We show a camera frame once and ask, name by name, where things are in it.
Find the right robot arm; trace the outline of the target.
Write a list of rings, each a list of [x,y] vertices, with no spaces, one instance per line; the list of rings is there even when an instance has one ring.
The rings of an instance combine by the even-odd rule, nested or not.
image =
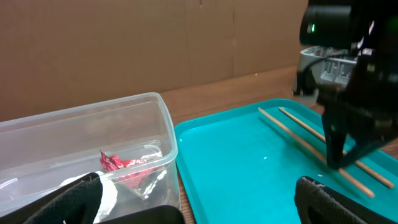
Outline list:
[[[324,108],[328,167],[346,167],[395,140],[397,2],[309,1],[299,39],[357,59],[344,87],[318,84],[310,66],[297,72],[294,94],[314,94]]]

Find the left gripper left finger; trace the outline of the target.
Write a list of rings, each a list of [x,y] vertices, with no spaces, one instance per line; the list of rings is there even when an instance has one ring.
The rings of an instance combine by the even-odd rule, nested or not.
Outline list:
[[[93,223],[101,205],[103,184],[91,172],[3,217],[1,223]]]

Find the red candy wrapper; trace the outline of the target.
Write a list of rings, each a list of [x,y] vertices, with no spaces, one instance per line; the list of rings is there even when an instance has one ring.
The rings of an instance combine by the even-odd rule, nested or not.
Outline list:
[[[106,172],[114,172],[121,169],[127,169],[129,167],[135,167],[141,164],[150,162],[151,159],[128,159],[122,160],[117,155],[107,155],[105,152],[100,151],[101,157],[99,159],[100,164]],[[142,188],[147,180],[151,179],[151,175],[159,170],[159,167],[153,167],[145,169],[133,174],[124,175],[117,179],[123,181],[130,189]]]

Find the wooden chopstick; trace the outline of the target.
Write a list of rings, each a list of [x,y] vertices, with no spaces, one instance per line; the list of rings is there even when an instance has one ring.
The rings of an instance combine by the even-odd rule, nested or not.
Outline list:
[[[293,114],[289,113],[283,107],[279,107],[279,110],[281,112],[283,112],[283,114],[288,116],[290,119],[295,121],[297,124],[299,124],[302,128],[306,129],[308,132],[310,132],[312,135],[314,135],[316,138],[318,138],[319,140],[321,140],[324,143],[326,143],[326,139],[325,139],[324,135],[320,134],[318,131],[314,130],[309,125],[305,124],[303,121],[301,121],[300,119],[295,117]],[[357,167],[359,167],[360,169],[362,169],[363,171],[365,171],[370,176],[374,177],[376,180],[378,180],[380,183],[382,183],[386,187],[388,187],[390,189],[395,187],[394,183],[392,183],[390,180],[388,180],[387,178],[385,178],[384,176],[382,176],[381,174],[379,174],[378,172],[376,172],[375,170],[373,170],[372,168],[370,168],[369,166],[367,166],[363,162],[357,160],[357,161],[354,162],[354,164]]]
[[[292,138],[294,138],[297,142],[299,142],[306,150],[311,152],[317,159],[322,161],[324,164],[326,164],[326,157],[319,152],[317,149],[315,149],[312,145],[310,145],[308,142],[303,140],[301,137],[293,133],[287,126],[282,124],[279,120],[275,119],[273,116],[271,116],[268,112],[266,112],[264,109],[261,107],[257,108],[260,113],[262,113],[266,118],[271,120],[274,124],[276,124],[278,127],[280,127],[282,130],[284,130],[288,135],[290,135]],[[344,177],[347,181],[349,181],[351,184],[353,184],[357,189],[362,191],[365,195],[367,195],[369,198],[374,198],[375,194],[372,190],[367,188],[364,184],[362,184],[360,181],[355,179],[353,176],[351,176],[347,171],[344,169],[340,168],[338,169],[338,173]]]

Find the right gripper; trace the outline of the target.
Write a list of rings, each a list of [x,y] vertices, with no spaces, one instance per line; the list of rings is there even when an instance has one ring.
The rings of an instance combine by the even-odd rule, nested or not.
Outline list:
[[[326,162],[338,170],[397,138],[397,50],[362,54],[345,87],[320,85]],[[347,135],[356,144],[343,155]]]

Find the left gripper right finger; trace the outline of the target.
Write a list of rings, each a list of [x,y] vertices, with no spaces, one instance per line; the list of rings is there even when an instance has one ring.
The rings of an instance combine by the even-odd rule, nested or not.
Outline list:
[[[296,182],[294,202],[302,224],[397,224],[308,176]]]

